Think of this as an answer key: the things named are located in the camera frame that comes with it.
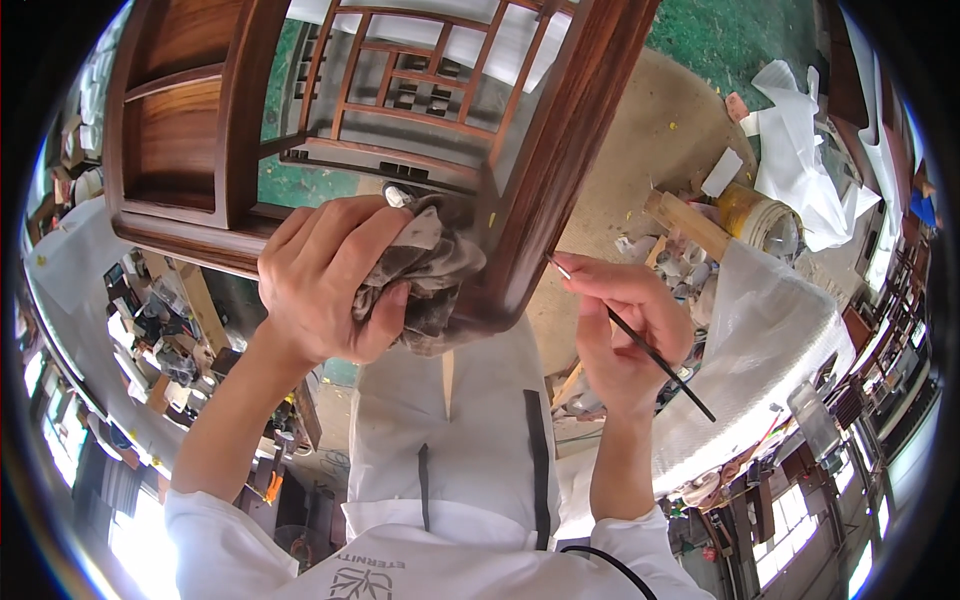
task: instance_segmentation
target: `wooden cabinet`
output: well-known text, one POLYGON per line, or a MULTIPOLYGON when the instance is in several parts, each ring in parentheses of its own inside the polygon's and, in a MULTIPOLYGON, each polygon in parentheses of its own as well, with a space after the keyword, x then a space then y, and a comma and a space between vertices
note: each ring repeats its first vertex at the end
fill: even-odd
POLYGON ((256 201, 256 162, 281 153, 281 161, 309 165, 310 148, 324 146, 341 159, 316 166, 365 172, 351 166, 357 154, 380 156, 406 169, 432 169, 457 185, 435 185, 474 199, 474 233, 487 267, 467 281, 453 319, 489 332, 519 318, 566 224, 581 184, 599 152, 620 95, 653 22, 658 0, 500 0, 490 22, 402 8, 330 3, 313 43, 302 82, 297 130, 260 142, 266 83, 288 2, 267 0, 137 0, 118 48, 108 91, 107 196, 120 237, 139 246, 243 276, 256 277, 256 258, 289 213, 256 201), (507 10, 536 21, 532 42, 496 124, 472 125, 468 115, 484 61, 507 10), (508 128, 523 84, 552 18, 572 16, 560 50, 541 82, 525 130, 508 128), (333 72, 325 52, 335 18, 356 18, 329 125, 310 125, 317 85, 333 72), (434 48, 369 38, 384 16, 438 24, 434 48), (467 78, 448 77, 442 55, 454 28, 483 36, 467 78), (351 96, 361 52, 386 57, 369 102, 351 96), (422 58, 422 68, 398 59, 422 58), (438 113, 397 107, 388 97, 395 80, 438 86, 456 93, 459 107, 438 113), (434 128, 472 136, 485 144, 479 164, 344 139, 347 115, 377 114, 401 127, 434 128), (509 163, 504 165, 505 148, 509 163))

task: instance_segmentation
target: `black strap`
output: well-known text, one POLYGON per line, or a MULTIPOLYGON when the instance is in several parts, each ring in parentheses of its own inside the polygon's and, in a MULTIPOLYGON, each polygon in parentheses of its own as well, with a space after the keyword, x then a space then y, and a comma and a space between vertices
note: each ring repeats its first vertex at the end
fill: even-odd
POLYGON ((591 548, 589 546, 567 546, 566 548, 561 550, 561 552, 573 552, 573 551, 586 552, 587 554, 595 554, 596 556, 600 557, 601 559, 615 566, 621 573, 627 576, 627 579, 634 582, 634 585, 637 586, 639 590, 643 592, 643 595, 647 598, 647 600, 657 600, 657 596, 646 584, 643 583, 643 580, 640 579, 639 575, 637 575, 632 570, 630 570, 624 563, 618 561, 617 559, 607 554, 603 550, 597 550, 596 548, 591 548))
POLYGON ((546 491, 550 481, 550 448, 543 429, 543 410, 540 394, 524 390, 527 405, 527 427, 530 429, 530 452, 534 457, 534 521, 537 524, 537 549, 546 550, 550 540, 550 508, 546 491))
POLYGON ((420 447, 417 453, 417 472, 420 475, 420 509, 423 512, 423 531, 430 531, 430 512, 427 510, 427 500, 430 497, 430 481, 426 474, 426 444, 420 447))

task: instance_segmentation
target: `white sleeve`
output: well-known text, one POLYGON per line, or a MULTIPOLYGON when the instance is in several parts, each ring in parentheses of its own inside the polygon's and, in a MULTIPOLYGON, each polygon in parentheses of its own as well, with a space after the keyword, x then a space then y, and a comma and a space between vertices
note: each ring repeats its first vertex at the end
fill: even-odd
MULTIPOLYGON (((658 598, 712 598, 708 592, 697 587, 674 559, 666 530, 666 517, 660 507, 654 506, 649 513, 632 521, 616 518, 597 521, 590 535, 590 546, 603 550, 628 566, 658 598)), ((607 563, 594 556, 590 559, 598 564, 607 563)))
POLYGON ((170 490, 163 511, 182 600, 262 598, 297 577, 297 561, 220 498, 170 490))

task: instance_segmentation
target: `brush handle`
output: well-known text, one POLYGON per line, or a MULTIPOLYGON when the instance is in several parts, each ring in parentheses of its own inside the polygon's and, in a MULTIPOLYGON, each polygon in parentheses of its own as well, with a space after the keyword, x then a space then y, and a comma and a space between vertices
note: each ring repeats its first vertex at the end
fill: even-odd
POLYGON ((677 383, 677 385, 680 386, 680 389, 683 390, 684 393, 687 396, 689 396, 691 400, 693 400, 693 403, 697 405, 697 408, 699 408, 704 415, 707 416, 707 419, 710 419, 710 422, 714 422, 714 423, 717 422, 717 418, 713 415, 713 413, 710 412, 710 410, 704 405, 704 403, 700 401, 700 398, 698 398, 697 395, 694 394, 692 390, 690 390, 690 388, 686 387, 686 384, 684 383, 684 381, 680 379, 680 377, 673 371, 673 369, 670 368, 670 365, 666 364, 666 361, 663 360, 659 354, 657 354, 656 350, 654 350, 653 348, 650 348, 650 345, 647 344, 646 341, 640 337, 640 334, 635 332, 634 329, 630 327, 626 321, 621 319, 620 315, 613 312, 613 309, 610 308, 609 306, 607 307, 607 314, 610 316, 610 320, 616 323, 616 326, 623 329, 624 333, 629 335, 630 339, 633 340, 634 343, 637 344, 641 350, 646 352, 647 355, 649 355, 650 358, 652 358, 653 361, 657 363, 658 367, 663 369, 663 372, 670 375, 670 378, 673 379, 677 383))

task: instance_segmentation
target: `fingernail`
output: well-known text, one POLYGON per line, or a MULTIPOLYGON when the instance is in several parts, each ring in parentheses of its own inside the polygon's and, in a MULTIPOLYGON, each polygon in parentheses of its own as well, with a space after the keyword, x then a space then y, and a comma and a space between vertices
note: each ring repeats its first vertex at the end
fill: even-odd
POLYGON ((600 300, 593 296, 582 296, 580 298, 580 314, 583 316, 595 315, 600 311, 600 300))
POLYGON ((407 303, 407 296, 410 295, 410 282, 403 281, 390 291, 390 301, 394 304, 403 305, 407 303))

